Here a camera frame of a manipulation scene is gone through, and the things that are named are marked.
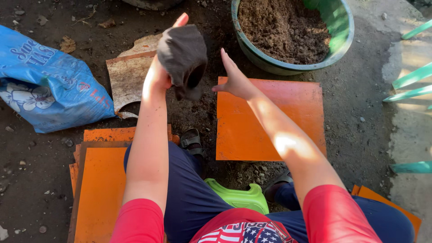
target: stack of orange sheets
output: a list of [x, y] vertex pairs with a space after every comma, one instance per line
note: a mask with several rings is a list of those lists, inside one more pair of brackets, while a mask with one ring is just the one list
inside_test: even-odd
[[[167, 131], [172, 141], [171, 124]], [[134, 134], [135, 127], [84, 131], [69, 165], [74, 201], [68, 243], [109, 242], [126, 182], [124, 153]]]

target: dry leaf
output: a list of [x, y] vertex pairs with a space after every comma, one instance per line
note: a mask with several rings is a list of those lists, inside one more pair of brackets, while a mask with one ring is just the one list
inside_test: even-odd
[[100, 23], [98, 25], [104, 28], [109, 28], [109, 27], [113, 27], [115, 25], [115, 22], [114, 19], [110, 18], [107, 21]]
[[76, 43], [68, 36], [63, 36], [63, 41], [60, 43], [60, 51], [64, 53], [71, 53], [76, 49]]

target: green plastic basin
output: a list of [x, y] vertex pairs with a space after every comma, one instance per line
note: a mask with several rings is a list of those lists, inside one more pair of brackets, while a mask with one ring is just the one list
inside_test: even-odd
[[232, 0], [231, 14], [240, 48], [257, 67], [278, 75], [295, 75], [328, 67], [348, 51], [354, 37], [354, 19], [345, 0], [303, 0], [308, 9], [317, 9], [327, 24], [331, 35], [330, 50], [320, 63], [309, 65], [291, 64], [276, 60], [258, 50], [245, 36], [237, 19], [240, 0]]

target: white flower print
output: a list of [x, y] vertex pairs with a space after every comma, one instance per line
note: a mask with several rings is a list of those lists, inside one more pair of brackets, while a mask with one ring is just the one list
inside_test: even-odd
[[6, 91], [0, 92], [0, 97], [16, 112], [21, 111], [18, 105], [22, 105], [26, 111], [31, 111], [36, 107], [46, 109], [55, 102], [48, 87], [29, 89], [25, 85], [15, 83], [8, 83]]
[[20, 112], [21, 109], [18, 106], [18, 101], [13, 99], [12, 93], [14, 91], [28, 91], [29, 88], [23, 84], [16, 84], [16, 83], [8, 83], [6, 87], [6, 91], [0, 92], [0, 97], [6, 102], [12, 109], [14, 109], [16, 112]]

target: dirt ground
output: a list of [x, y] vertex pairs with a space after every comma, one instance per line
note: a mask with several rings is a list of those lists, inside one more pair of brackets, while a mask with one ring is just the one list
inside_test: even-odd
[[[80, 19], [88, 16], [89, 4], [98, 4], [97, 13], [86, 21], [90, 24], [73, 25], [72, 16]], [[84, 60], [95, 78], [111, 93], [105, 60], [115, 58], [122, 51], [130, 49], [134, 40], [160, 33], [170, 27], [175, 19], [186, 12], [190, 23], [198, 26], [207, 45], [209, 65], [200, 86], [203, 97], [198, 102], [177, 102], [173, 91], [167, 93], [168, 122], [173, 132], [181, 134], [196, 127], [201, 132], [204, 149], [209, 155], [207, 177], [215, 178], [223, 186], [232, 189], [246, 189], [255, 180], [254, 170], [263, 172], [267, 167], [261, 186], [265, 188], [273, 179], [286, 170], [277, 162], [225, 162], [215, 161], [216, 151], [216, 94], [210, 88], [217, 83], [217, 77], [226, 75], [219, 56], [224, 47], [238, 67], [251, 78], [270, 80], [292, 80], [320, 82], [324, 94], [324, 127], [328, 159], [339, 173], [347, 188], [354, 184], [365, 185], [381, 195], [388, 195], [390, 172], [387, 165], [391, 160], [386, 153], [393, 126], [393, 109], [382, 105], [389, 86], [384, 85], [381, 67], [388, 60], [391, 42], [400, 34], [384, 34], [369, 26], [362, 18], [355, 18], [356, 35], [351, 48], [341, 61], [323, 70], [296, 76], [277, 76], [254, 66], [238, 47], [231, 24], [229, 1], [208, 1], [203, 7], [195, 0], [185, 0], [179, 6], [166, 12], [143, 10], [120, 0], [73, 1], [73, 0], [3, 0], [0, 3], [0, 24], [16, 29], [35, 41], [59, 49], [64, 35], [74, 39], [77, 49], [72, 56]], [[16, 20], [15, 9], [25, 14]], [[48, 22], [40, 26], [38, 15], [47, 17]], [[97, 24], [113, 18], [117, 25], [103, 29]], [[126, 107], [137, 112], [139, 104]], [[0, 196], [0, 225], [8, 229], [6, 242], [66, 242], [71, 207], [73, 204], [68, 164], [73, 163], [74, 147], [61, 142], [64, 137], [75, 144], [82, 141], [84, 129], [130, 127], [134, 119], [111, 118], [86, 126], [71, 128], [49, 134], [36, 134], [33, 127], [20, 118], [3, 101], [0, 101], [0, 178], [10, 184]], [[8, 132], [10, 126], [15, 131]], [[30, 142], [34, 147], [28, 149]], [[20, 160], [27, 164], [20, 166]], [[237, 182], [239, 174], [243, 180]], [[271, 211], [283, 210], [270, 207]], [[46, 233], [39, 233], [39, 227], [48, 227]], [[25, 232], [14, 234], [16, 229]]]

